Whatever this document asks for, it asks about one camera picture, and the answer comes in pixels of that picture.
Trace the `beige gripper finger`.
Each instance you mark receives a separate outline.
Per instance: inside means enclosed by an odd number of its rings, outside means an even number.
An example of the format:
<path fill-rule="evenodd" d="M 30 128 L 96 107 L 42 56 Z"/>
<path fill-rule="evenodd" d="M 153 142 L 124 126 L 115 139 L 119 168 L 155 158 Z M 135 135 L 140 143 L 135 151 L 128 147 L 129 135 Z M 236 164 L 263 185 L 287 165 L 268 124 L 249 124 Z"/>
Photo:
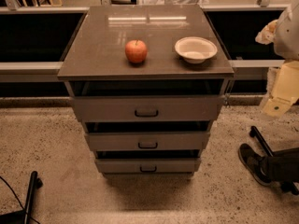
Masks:
<path fill-rule="evenodd" d="M 290 108 L 290 103 L 281 99 L 265 98 L 261 102 L 262 112 L 273 118 L 281 117 Z"/>

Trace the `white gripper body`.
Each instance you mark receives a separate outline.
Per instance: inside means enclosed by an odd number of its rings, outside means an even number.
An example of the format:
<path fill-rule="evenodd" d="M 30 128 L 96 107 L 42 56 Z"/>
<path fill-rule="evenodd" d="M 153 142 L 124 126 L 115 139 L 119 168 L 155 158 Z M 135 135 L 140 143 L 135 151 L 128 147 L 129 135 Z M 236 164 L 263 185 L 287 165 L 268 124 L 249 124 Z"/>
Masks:
<path fill-rule="evenodd" d="M 299 99 L 299 62 L 285 62 L 277 71 L 271 95 L 293 105 Z"/>

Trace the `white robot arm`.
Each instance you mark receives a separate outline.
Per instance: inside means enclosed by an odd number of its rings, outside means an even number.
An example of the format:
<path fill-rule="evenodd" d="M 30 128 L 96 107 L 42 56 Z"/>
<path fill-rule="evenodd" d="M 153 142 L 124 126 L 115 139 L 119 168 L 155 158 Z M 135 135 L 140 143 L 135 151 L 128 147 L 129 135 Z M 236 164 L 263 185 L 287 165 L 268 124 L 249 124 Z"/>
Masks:
<path fill-rule="evenodd" d="M 256 35 L 255 41 L 274 45 L 276 55 L 284 59 L 280 68 L 270 68 L 267 94 L 262 112 L 278 118 L 299 100 L 299 0 L 293 0 L 277 20 L 270 21 Z"/>

